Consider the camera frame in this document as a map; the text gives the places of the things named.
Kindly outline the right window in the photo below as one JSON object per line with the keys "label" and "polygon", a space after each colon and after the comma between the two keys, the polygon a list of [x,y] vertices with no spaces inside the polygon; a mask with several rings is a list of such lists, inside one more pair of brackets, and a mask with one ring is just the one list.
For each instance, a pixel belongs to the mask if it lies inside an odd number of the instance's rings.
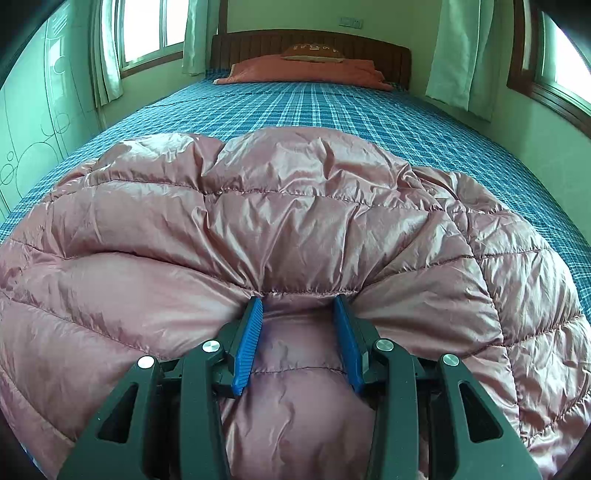
{"label": "right window", "polygon": [[507,87],[590,134],[590,62],[532,1],[513,3],[513,47]]}

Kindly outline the red pillow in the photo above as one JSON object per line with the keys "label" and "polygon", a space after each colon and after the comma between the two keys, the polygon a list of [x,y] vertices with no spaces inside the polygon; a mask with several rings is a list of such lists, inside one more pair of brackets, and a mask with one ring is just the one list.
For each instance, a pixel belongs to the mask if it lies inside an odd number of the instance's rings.
{"label": "red pillow", "polygon": [[345,59],[341,62],[287,60],[266,55],[233,64],[228,77],[214,80],[216,85],[264,82],[335,83],[393,91],[372,60]]}

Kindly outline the window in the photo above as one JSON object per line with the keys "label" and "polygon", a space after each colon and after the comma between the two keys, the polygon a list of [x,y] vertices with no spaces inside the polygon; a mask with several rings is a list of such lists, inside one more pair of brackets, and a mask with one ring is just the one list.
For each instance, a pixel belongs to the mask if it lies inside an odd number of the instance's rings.
{"label": "window", "polygon": [[590,62],[532,1],[513,3],[513,47],[507,87],[590,134]]}
{"label": "window", "polygon": [[123,77],[182,58],[187,0],[120,0],[112,12]]}

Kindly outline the green curtain right of headboard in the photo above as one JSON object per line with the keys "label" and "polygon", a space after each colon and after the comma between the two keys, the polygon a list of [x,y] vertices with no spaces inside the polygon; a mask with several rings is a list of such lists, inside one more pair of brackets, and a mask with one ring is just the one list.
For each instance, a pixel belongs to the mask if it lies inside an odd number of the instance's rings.
{"label": "green curtain right of headboard", "polygon": [[426,96],[489,121],[499,73],[493,1],[444,1]]}

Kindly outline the green curtain of headboard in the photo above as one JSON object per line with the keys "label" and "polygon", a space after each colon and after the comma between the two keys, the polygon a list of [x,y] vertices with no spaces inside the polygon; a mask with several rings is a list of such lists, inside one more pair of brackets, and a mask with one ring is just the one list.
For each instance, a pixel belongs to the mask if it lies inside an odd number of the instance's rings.
{"label": "green curtain of headboard", "polygon": [[444,1],[426,96],[489,121],[499,73],[493,1]]}
{"label": "green curtain of headboard", "polygon": [[189,0],[183,40],[182,73],[204,74],[211,55],[212,38],[217,33],[218,0]]}

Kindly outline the blue plaid bed sheet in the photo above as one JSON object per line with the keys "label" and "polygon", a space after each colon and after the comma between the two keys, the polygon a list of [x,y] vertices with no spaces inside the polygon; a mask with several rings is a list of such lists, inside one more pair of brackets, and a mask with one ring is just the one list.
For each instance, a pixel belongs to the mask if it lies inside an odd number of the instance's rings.
{"label": "blue plaid bed sheet", "polygon": [[1,225],[7,238],[74,167],[115,143],[158,133],[197,133],[222,141],[266,127],[341,130],[414,165],[465,173],[529,221],[570,269],[582,310],[590,311],[590,246],[535,175],[506,149],[434,105],[392,92],[330,83],[216,85],[206,75],[107,128],[52,168]]}

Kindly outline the small brown embroidered cushion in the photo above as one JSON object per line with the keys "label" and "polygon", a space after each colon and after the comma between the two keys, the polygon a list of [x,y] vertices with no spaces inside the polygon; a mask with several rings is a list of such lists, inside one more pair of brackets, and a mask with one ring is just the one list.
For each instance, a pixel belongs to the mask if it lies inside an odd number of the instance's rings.
{"label": "small brown embroidered cushion", "polygon": [[318,43],[294,44],[281,54],[281,58],[315,63],[341,63],[346,59],[338,49]]}

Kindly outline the green curtain left of headboard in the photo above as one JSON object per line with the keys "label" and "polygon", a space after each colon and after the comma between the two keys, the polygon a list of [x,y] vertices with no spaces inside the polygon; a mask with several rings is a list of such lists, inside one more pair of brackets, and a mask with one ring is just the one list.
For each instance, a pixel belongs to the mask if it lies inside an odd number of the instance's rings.
{"label": "green curtain left of headboard", "polygon": [[211,55],[212,38],[217,33],[218,0],[189,0],[183,40],[182,73],[204,74]]}

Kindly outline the white patterned wardrobe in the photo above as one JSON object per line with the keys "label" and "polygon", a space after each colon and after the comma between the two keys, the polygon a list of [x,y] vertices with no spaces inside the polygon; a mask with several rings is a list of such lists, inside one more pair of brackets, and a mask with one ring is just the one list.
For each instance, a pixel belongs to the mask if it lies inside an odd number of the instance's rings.
{"label": "white patterned wardrobe", "polygon": [[1,219],[100,131],[91,82],[89,1],[65,1],[1,88]]}

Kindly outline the pink quilted down jacket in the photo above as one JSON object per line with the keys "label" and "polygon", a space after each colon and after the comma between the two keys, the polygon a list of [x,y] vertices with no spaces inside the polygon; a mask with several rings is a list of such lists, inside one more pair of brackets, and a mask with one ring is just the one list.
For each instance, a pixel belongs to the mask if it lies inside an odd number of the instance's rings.
{"label": "pink quilted down jacket", "polygon": [[183,355],[263,297],[249,387],[222,408],[239,479],[360,479],[373,411],[331,321],[458,355],[544,478],[590,424],[590,325],[565,256],[472,177],[337,130],[159,134],[60,174],[1,246],[1,410],[55,477],[142,355]]}

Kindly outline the white wall socket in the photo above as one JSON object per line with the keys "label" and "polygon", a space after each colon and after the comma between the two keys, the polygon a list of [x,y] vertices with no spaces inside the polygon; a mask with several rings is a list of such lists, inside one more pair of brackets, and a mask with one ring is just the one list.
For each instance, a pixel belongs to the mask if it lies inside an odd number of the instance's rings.
{"label": "white wall socket", "polygon": [[363,19],[353,17],[341,17],[339,19],[339,26],[361,30],[363,28]]}

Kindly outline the dark wooden headboard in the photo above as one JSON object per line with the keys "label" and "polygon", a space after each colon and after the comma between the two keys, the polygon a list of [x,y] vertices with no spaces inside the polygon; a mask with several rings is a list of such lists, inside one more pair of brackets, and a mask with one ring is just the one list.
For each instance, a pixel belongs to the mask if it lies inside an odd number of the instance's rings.
{"label": "dark wooden headboard", "polygon": [[344,33],[318,30],[252,30],[213,36],[209,68],[228,70],[238,62],[264,55],[301,57],[338,54],[346,59],[371,60],[384,78],[404,90],[410,89],[412,53],[407,47]]}

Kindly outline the left window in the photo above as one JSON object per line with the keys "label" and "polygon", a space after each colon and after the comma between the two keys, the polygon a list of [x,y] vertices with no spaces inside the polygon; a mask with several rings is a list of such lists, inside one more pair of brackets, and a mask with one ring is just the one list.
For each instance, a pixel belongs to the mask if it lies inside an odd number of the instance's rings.
{"label": "left window", "polygon": [[123,77],[182,58],[187,0],[120,0],[112,12]]}

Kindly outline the green curtain far left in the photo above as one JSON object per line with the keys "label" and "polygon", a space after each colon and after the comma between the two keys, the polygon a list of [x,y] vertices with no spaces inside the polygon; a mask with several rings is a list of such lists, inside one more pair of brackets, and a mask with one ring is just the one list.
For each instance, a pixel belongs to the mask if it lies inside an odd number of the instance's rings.
{"label": "green curtain far left", "polygon": [[123,94],[115,41],[115,6],[116,1],[112,0],[91,2],[90,67],[97,108],[108,105]]}

